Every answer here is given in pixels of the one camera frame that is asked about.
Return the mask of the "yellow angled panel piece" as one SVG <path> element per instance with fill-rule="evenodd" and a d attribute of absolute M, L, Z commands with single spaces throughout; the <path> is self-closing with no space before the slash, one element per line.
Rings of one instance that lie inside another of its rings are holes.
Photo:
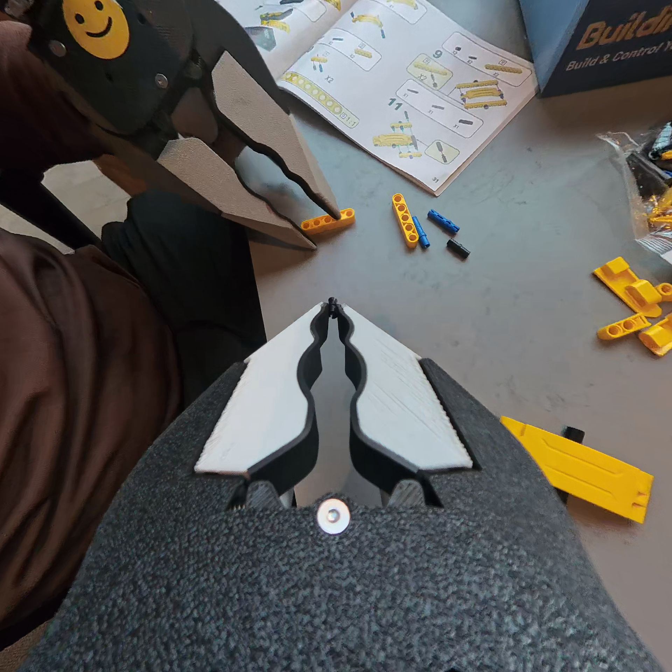
<path fill-rule="evenodd" d="M 640 279 L 623 257 L 596 268 L 593 275 L 614 293 L 633 313 L 647 318 L 662 314 L 663 295 L 650 281 Z"/>

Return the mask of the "open instruction booklet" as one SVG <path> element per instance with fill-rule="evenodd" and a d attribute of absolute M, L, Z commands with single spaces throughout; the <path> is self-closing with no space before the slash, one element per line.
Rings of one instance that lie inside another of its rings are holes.
<path fill-rule="evenodd" d="M 219 1 L 278 85 L 439 196 L 533 98 L 533 64 L 430 1 Z"/>

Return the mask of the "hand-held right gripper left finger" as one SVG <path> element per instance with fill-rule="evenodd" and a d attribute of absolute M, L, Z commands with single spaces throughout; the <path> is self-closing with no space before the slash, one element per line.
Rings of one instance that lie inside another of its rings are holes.
<path fill-rule="evenodd" d="M 319 449 L 311 388 L 329 319 L 329 305 L 318 304 L 245 360 L 195 473 L 267 481 L 283 496 L 311 472 Z"/>

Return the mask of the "grey desk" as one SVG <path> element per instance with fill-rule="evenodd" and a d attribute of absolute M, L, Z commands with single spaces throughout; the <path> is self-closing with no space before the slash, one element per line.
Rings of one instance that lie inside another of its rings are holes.
<path fill-rule="evenodd" d="M 355 225 L 314 253 L 250 241 L 265 331 L 273 338 L 336 297 L 437 362 L 497 416 L 586 444 L 654 476 L 645 524 L 571 498 L 568 512 L 602 581 L 671 670 L 671 357 L 596 331 L 626 307 L 592 272 L 622 256 L 655 284 L 671 268 L 635 242 L 621 172 L 602 132 L 638 135 L 671 118 L 671 78 L 525 108 L 432 197 L 351 144 L 301 101 L 290 106 Z M 430 242 L 409 249 L 392 207 L 404 196 Z M 434 209 L 460 231 L 427 218 Z M 455 239 L 462 260 L 446 248 Z"/>

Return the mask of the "yellow three-hole beam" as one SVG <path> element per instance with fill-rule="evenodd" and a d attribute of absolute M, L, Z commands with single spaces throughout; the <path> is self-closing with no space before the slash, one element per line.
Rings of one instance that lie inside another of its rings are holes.
<path fill-rule="evenodd" d="M 597 338 L 602 341 L 614 341 L 645 330 L 651 326 L 651 322 L 642 313 L 629 315 L 618 322 L 611 323 L 600 328 L 597 332 Z"/>

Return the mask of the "plastic bag of yellow parts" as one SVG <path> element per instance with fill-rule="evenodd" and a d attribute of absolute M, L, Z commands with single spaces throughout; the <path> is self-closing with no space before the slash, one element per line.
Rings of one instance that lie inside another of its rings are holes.
<path fill-rule="evenodd" d="M 671 121 L 632 136 L 603 132 L 624 179 L 634 240 L 671 264 Z"/>

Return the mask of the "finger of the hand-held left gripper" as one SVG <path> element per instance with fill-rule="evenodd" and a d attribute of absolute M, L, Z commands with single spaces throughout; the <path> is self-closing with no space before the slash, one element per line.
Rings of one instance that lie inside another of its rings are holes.
<path fill-rule="evenodd" d="M 157 162 L 226 219 L 283 244 L 316 249 L 297 225 L 248 190 L 231 165 L 200 139 L 170 140 Z"/>
<path fill-rule="evenodd" d="M 224 51 L 211 75 L 216 106 L 232 130 L 323 211 L 340 218 L 337 199 L 258 50 Z"/>

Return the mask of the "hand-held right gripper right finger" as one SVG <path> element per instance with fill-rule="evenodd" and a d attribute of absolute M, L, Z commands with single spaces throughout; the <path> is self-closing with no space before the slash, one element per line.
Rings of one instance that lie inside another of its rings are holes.
<path fill-rule="evenodd" d="M 349 453 L 357 472 L 391 496 L 415 481 L 471 470 L 473 459 L 421 366 L 421 357 L 345 304 L 336 306 L 345 373 L 355 391 Z"/>

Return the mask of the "dark blue kit box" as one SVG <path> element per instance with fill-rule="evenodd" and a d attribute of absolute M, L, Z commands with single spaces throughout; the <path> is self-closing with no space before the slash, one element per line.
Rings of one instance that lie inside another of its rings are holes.
<path fill-rule="evenodd" d="M 540 97 L 671 75 L 670 1 L 519 1 Z"/>

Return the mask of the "yellow five-hole beam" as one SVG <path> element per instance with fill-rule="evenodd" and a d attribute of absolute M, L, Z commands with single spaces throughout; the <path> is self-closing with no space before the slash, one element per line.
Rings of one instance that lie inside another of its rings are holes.
<path fill-rule="evenodd" d="M 346 208 L 340 211 L 340 217 L 334 218 L 329 214 L 309 218 L 300 224 L 300 229 L 307 235 L 319 235 L 331 231 L 340 231 L 356 222 L 356 211 Z"/>
<path fill-rule="evenodd" d="M 392 207 L 406 246 L 415 249 L 419 244 L 419 234 L 404 196 L 396 193 L 392 196 Z"/>

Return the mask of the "person's brown sweater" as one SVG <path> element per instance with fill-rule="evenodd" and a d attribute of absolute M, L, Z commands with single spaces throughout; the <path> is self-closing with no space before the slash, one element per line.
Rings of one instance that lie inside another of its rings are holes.
<path fill-rule="evenodd" d="M 98 248 L 1 231 L 1 631 L 69 589 L 117 491 L 176 417 L 172 334 Z"/>

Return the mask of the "large yellow panel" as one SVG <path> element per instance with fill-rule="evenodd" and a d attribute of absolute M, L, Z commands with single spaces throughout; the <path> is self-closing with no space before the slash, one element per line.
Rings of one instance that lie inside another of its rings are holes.
<path fill-rule="evenodd" d="M 638 524 L 645 522 L 653 475 L 510 417 L 502 416 L 500 422 L 523 445 L 554 488 Z"/>

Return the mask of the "yellow curved panel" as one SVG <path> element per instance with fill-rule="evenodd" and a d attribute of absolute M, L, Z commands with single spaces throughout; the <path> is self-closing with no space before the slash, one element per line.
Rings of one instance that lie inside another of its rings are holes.
<path fill-rule="evenodd" d="M 638 333 L 639 340 L 654 355 L 663 357 L 671 351 L 671 313 L 658 323 Z"/>

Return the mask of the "person's legs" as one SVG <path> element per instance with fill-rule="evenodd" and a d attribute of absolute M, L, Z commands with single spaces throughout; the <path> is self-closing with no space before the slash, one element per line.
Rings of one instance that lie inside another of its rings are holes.
<path fill-rule="evenodd" d="M 247 233 L 178 195 L 132 197 L 101 230 L 105 252 L 147 291 L 172 331 L 189 406 L 266 344 Z"/>

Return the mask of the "person's left forearm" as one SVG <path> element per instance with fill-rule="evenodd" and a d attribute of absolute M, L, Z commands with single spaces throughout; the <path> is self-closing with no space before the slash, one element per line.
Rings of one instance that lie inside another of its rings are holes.
<path fill-rule="evenodd" d="M 1 22 L 1 171 L 43 174 L 68 163 L 98 161 L 106 175 L 126 166 L 108 155 L 83 117 L 53 87 L 28 49 L 31 28 Z"/>

